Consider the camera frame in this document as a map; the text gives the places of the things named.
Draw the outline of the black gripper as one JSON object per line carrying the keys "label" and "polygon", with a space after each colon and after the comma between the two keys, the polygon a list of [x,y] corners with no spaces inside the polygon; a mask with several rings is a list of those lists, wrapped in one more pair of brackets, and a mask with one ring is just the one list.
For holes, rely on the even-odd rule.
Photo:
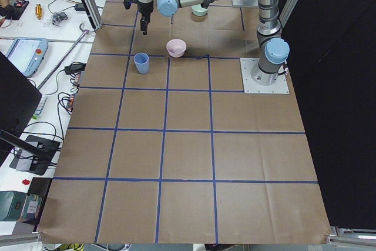
{"label": "black gripper", "polygon": [[141,2],[138,5],[138,10],[142,15],[142,18],[140,21],[140,30],[142,34],[147,35],[147,26],[148,26],[148,23],[150,23],[150,17],[152,14],[152,2],[148,2],[148,3]]}

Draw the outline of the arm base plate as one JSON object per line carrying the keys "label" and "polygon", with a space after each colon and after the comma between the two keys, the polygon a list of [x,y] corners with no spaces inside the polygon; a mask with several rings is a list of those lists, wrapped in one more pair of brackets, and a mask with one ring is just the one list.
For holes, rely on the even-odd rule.
{"label": "arm base plate", "polygon": [[233,7],[258,8],[258,0],[231,0]]}
{"label": "arm base plate", "polygon": [[240,58],[243,90],[246,94],[290,93],[283,67],[277,73],[267,74],[259,68],[259,58]]}

